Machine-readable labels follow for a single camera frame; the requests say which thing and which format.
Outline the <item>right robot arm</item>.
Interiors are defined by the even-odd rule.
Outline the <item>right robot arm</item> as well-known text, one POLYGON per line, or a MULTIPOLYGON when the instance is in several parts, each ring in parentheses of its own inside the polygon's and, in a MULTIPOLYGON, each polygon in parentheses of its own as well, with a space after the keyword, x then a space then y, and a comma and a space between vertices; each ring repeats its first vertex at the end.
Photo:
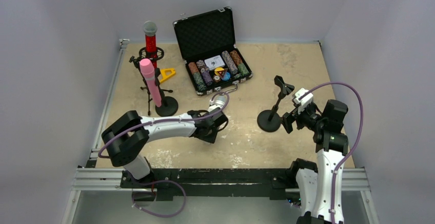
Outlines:
POLYGON ((302 215, 297 223, 344 223, 342 209, 342 160, 348 154, 348 137, 342 133, 343 120, 348 112, 346 104, 330 99, 322 114, 315 103, 303 111, 295 108, 282 117, 287 133, 307 128, 314 133, 317 161, 297 158, 288 176, 300 190, 302 215))

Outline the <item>black round-base stand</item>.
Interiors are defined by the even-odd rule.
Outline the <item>black round-base stand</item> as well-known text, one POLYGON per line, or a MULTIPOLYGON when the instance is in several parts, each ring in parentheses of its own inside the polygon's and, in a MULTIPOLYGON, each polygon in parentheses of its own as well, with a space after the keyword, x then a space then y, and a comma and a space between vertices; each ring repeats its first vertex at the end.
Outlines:
POLYGON ((265 132, 274 132, 281 126, 281 118, 278 115, 279 104, 282 99, 294 91, 295 86, 284 82, 279 75, 274 77, 274 84, 280 88, 276 103, 269 110, 263 110, 257 116, 257 125, 265 132))
POLYGON ((156 68, 154 71, 155 81, 154 84, 156 86, 157 92, 155 93, 154 103, 155 103, 155 111, 161 117, 173 116, 178 111, 178 102, 172 96, 166 96, 165 93, 173 93, 172 89, 162 89, 160 87, 159 76, 161 71, 159 68, 156 68))

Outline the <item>red glitter microphone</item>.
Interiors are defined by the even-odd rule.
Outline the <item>red glitter microphone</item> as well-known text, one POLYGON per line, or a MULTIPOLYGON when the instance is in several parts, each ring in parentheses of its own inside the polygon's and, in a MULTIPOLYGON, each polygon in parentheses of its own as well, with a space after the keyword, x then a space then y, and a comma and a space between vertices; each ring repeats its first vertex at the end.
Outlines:
POLYGON ((146 21, 143 24, 143 31, 145 33, 145 43, 146 43, 146 57, 151 60, 154 68, 157 67, 157 46, 156 46, 156 32, 157 25, 152 21, 146 21))

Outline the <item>pink microphone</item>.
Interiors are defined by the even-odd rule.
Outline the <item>pink microphone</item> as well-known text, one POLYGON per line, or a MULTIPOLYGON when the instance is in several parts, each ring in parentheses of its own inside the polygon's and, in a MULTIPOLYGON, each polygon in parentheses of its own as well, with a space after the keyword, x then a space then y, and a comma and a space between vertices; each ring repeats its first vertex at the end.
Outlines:
POLYGON ((162 97, 160 94, 160 90, 156 84, 156 81, 158 80, 155 72, 156 68, 154 68, 151 60, 148 58, 143 58, 142 60, 140 60, 139 67, 141 75, 146 81, 148 90, 152 99, 154 100, 155 105, 157 107, 160 107, 162 105, 162 97))

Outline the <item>black tripod microphone stand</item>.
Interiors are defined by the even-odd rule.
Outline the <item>black tripod microphone stand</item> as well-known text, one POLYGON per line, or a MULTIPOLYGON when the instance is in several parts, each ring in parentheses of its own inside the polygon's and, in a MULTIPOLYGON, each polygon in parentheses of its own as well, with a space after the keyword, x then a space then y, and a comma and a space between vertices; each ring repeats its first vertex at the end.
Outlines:
POLYGON ((154 101, 155 111, 161 116, 172 116, 178 109, 176 99, 171 96, 166 96, 165 92, 172 93, 171 89, 162 89, 160 87, 159 76, 162 74, 161 70, 156 66, 158 60, 164 57, 164 50, 157 47, 154 52, 148 52, 145 47, 139 50, 138 57, 132 56, 129 59, 130 63, 139 70, 144 87, 141 90, 146 90, 148 94, 148 104, 154 101))

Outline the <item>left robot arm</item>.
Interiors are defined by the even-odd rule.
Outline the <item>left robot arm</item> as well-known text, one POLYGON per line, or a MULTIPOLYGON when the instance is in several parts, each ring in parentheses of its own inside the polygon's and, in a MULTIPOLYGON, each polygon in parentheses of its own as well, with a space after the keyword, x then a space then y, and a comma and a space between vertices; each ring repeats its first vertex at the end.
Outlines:
POLYGON ((108 158, 114 167, 123 167, 136 180, 149 178, 152 168, 140 155, 143 147, 153 141, 173 137, 193 137, 213 144, 218 132, 228 124, 220 108, 211 111, 188 111, 178 116, 146 117, 128 111, 107 128, 99 158, 108 158))

